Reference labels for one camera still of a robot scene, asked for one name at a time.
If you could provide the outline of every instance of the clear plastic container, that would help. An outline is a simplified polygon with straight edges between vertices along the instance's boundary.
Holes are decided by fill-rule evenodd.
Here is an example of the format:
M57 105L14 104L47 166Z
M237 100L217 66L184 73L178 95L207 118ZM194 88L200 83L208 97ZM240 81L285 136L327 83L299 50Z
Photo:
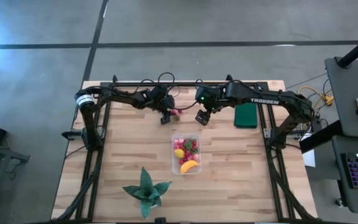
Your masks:
M179 164L179 158L177 158L175 156L174 153L174 147L175 147L175 143L174 141L177 139L188 139L188 138L192 138L197 140L197 147L198 147L198 166L194 166L192 168L190 168L187 172L185 172L184 174L198 174L201 172L201 170L203 169L202 163L201 163L201 144L200 144L200 136L198 134L173 134L171 137L171 142L172 142L172 172L174 174L179 174L179 175L183 175L180 173L180 167L181 165Z

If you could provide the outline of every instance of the concrete floor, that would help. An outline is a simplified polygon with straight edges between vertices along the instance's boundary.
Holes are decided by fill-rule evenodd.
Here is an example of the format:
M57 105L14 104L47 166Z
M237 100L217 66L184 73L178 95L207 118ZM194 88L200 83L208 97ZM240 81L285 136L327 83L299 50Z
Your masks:
M91 43L102 0L0 0L0 44ZM358 40L354 0L115 0L99 42ZM324 73L324 59L353 45L98 49L90 80L284 80L286 86ZM31 154L0 193L0 223L47 221L63 164L75 101L89 49L0 50L0 127L10 146ZM326 76L306 83L320 89ZM291 88L296 91L299 86ZM334 106L320 113L337 120ZM311 179L323 220L356 222L333 204L335 181Z

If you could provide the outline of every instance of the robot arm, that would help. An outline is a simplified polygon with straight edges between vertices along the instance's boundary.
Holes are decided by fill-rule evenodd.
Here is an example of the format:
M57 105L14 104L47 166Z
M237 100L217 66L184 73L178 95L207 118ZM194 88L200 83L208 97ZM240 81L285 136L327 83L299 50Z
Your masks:
M261 103L278 105L287 109L289 116L277 128L272 129L269 145L273 148L285 148L287 135L300 123L307 123L314 119L311 102L302 95L292 91L269 91L253 89L246 84L232 80L216 88L200 86L195 99L203 104L206 111L197 113L196 120L207 125L211 113L217 113L224 107L235 107L244 103Z
M129 93L114 88L94 86L80 90L75 95L78 108L81 111L84 125L81 138L87 150L98 150L102 146L101 136L97 131L97 124L94 123L93 113L100 109L106 102L115 101L132 105L134 108L142 110L150 108L163 114L161 124L170 122L171 112L175 106L172 95L168 95L167 87L157 85L153 90L145 89ZM91 95L99 95L99 103L96 104Z

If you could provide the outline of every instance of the wooden tabletop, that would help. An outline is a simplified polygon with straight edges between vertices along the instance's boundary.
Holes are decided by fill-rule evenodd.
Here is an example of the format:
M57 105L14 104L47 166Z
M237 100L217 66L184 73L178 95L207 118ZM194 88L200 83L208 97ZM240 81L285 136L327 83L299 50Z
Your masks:
M267 82L270 90L285 89L282 80ZM84 82L83 87L99 84ZM134 88L121 89L134 91ZM175 98L176 107L191 105L195 92L194 87L180 87L180 94ZM178 90L172 90L172 95L177 93ZM155 111L137 110L122 103L111 104L94 222L152 222L156 217L166 217L168 222L277 220L259 119L256 129L237 129L233 126L234 109L225 108L212 114L208 125L202 126L195 121L200 108L196 105L186 110L179 122L171 121L162 126L161 114ZM274 106L273 110L279 125L288 113L279 106ZM78 116L74 128L82 127L82 117ZM172 173L171 135L175 133L199 134L203 164L201 173ZM295 140L288 142L298 145ZM70 142L67 153L82 145L80 140ZM287 146L283 156L291 191L316 217L300 150ZM61 215L78 193L85 157L84 149L66 159L52 218ZM122 189L123 186L139 184L142 166L148 170L155 184L173 181L162 197L162 207L153 208L146 220L140 215L138 201ZM280 197L286 214L282 192Z

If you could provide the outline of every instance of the green book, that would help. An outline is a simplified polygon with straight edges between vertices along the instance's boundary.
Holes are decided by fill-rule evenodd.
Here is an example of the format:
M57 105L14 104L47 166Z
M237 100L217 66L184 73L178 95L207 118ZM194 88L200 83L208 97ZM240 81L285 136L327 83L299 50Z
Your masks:
M237 128L256 128L258 126L255 103L244 103L234 108L234 126Z

